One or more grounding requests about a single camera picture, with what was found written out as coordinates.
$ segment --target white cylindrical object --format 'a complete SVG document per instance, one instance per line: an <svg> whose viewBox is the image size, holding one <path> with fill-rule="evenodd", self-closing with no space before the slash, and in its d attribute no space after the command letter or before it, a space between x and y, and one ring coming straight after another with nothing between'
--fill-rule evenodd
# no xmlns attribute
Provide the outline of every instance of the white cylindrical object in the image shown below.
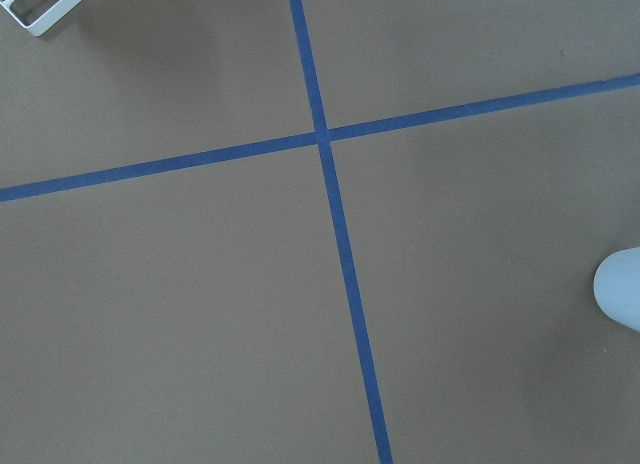
<svg viewBox="0 0 640 464"><path fill-rule="evenodd" d="M596 271L593 292L607 316L640 332L640 248L607 257Z"/></svg>

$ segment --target white object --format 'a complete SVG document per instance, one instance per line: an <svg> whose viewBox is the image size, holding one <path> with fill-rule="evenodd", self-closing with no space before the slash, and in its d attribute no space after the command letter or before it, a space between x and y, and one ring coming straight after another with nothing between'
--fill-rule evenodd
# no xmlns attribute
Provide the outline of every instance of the white object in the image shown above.
<svg viewBox="0 0 640 464"><path fill-rule="evenodd" d="M30 23L25 23L24 20L15 12L15 4L19 2L19 0L4 0L0 1L0 3L2 4L2 7L9 11L18 24L34 36L41 36L65 14L73 9L80 1L82 0L57 0L41 16L37 17Z"/></svg>
<svg viewBox="0 0 640 464"><path fill-rule="evenodd" d="M596 271L593 292L607 316L640 332L640 247L607 257Z"/></svg>

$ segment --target white metal frame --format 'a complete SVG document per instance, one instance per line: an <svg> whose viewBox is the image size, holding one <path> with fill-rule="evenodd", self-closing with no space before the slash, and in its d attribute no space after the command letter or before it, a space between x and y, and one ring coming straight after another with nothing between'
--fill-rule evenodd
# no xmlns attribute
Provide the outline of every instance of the white metal frame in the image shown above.
<svg viewBox="0 0 640 464"><path fill-rule="evenodd" d="M34 36L41 36L82 0L59 0L42 16L29 25L23 23L11 10L11 4L15 1L16 0L5 0L0 1L0 4L2 4L2 7L4 7L23 28Z"/></svg>

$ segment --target blue tape line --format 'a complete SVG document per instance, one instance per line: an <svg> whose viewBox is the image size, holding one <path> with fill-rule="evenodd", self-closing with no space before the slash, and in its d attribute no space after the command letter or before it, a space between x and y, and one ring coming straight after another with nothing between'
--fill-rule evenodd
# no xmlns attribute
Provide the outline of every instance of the blue tape line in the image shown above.
<svg viewBox="0 0 640 464"><path fill-rule="evenodd" d="M347 291L347 301L349 303L351 323L353 325L358 357L360 359L360 369L362 370L365 393L369 404L369 414L371 416L373 434L380 462L382 464L391 464L393 463L391 446L389 444L387 425L382 409L382 400L380 398L378 379L376 378L376 370L373 362L373 354L371 352L369 333L367 332L364 309L362 307L362 297L360 296L360 286L358 285L358 277L356 274L355 262L349 239L349 231L347 229L347 220L342 204L342 196L340 194L338 174L333 159L333 151L331 150L331 139L325 119L324 107L322 105L322 96L320 93L316 66L313 60L309 30L307 28L302 0L289 0L289 2L291 5L291 14L293 17L296 37L298 39L298 49L300 51L300 60L302 62L307 94L309 96L311 115L313 117L313 124L317 136L322 172L324 174L327 197L329 199L329 208L331 210L331 219L333 221L336 241L338 244L340 265L342 266L342 275Z"/></svg>
<svg viewBox="0 0 640 464"><path fill-rule="evenodd" d="M78 174L59 179L23 184L20 186L0 189L0 202L25 199L42 194L51 194L70 189L95 186L107 182L122 181L124 179L133 179L136 177L160 174L162 172L175 171L178 169L204 166L232 159L240 159L243 157L268 154L287 149L295 149L298 147L310 146L315 143L316 137L314 133L298 134L295 136L227 147L224 149L204 151L196 154L188 154L184 156L160 159L157 161L132 164L130 166L116 167L103 171L88 172L86 174Z"/></svg>
<svg viewBox="0 0 640 464"><path fill-rule="evenodd" d="M640 86L640 74L616 77L606 81L593 81L571 86L557 87L544 91L528 92L509 97L500 97L488 101L474 102L461 106L446 107L432 111L417 112L404 116L390 117L376 121L353 124L338 127L329 131L333 141L350 139L352 137L366 136L380 132L405 129L407 127L421 126L435 122L460 119L462 117L476 116L490 112L504 111L523 106L532 106L545 102L569 99L571 97L586 96L600 92L615 91L629 87Z"/></svg>

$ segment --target blue tape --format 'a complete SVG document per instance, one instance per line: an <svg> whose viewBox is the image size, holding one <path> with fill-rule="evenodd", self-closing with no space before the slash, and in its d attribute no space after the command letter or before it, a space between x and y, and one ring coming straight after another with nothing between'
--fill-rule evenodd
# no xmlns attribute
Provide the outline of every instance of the blue tape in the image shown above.
<svg viewBox="0 0 640 464"><path fill-rule="evenodd" d="M384 418L384 412L382 410L380 389L378 387L378 379L376 377L373 354L371 352L369 333L367 332L367 324L364 316L364 309L362 307L362 297L360 296L360 286L358 285L358 277L356 274L353 252L351 250L351 242L349 239L349 231L347 229L344 206L342 204L342 196L340 194L338 175L333 159L333 151L331 150L330 133L327 128L324 107L322 105L322 96L320 93L316 66L313 59L311 41L309 39L309 30L307 28L302 0L289 0L289 2L291 5L291 14L298 40L298 49L300 51L300 60L302 62L304 79L307 86L307 94L309 96L311 115L313 117L313 124L317 136L322 172L324 174L327 197L329 199L329 208L331 210L331 219L333 221L336 241L338 244L340 265L342 266L342 275L347 291L347 301L349 303L351 323L355 333L365 393L369 404L369 414L371 416L373 434L380 462L382 464L391 464L393 463L391 446L389 444L387 425Z"/></svg>
<svg viewBox="0 0 640 464"><path fill-rule="evenodd" d="M170 157L157 161L132 164L130 166L116 167L103 171L88 172L75 176L51 179L48 181L23 184L15 187L0 189L0 202L25 199L27 197L51 194L54 192L78 189L80 187L95 186L107 182L133 179L151 174L186 169L189 167L204 166L216 162L240 159L243 157L268 154L276 151L295 149L298 147L310 146L316 143L314 133L298 134L295 136L281 137L267 141L243 144L240 146L204 151L196 154Z"/></svg>
<svg viewBox="0 0 640 464"><path fill-rule="evenodd" d="M571 97L586 96L600 92L615 91L629 87L640 86L640 74L616 77L606 81L593 81L571 86L557 87L544 91L528 92L509 97L500 97L488 101L474 102L461 106L446 107L432 111L417 112L404 116L379 119L349 126L338 127L329 131L332 141L366 136L380 132L405 129L407 127L433 124L434 122L450 121L462 117L476 116L490 112L504 111L523 106L532 106L545 102L569 99Z"/></svg>

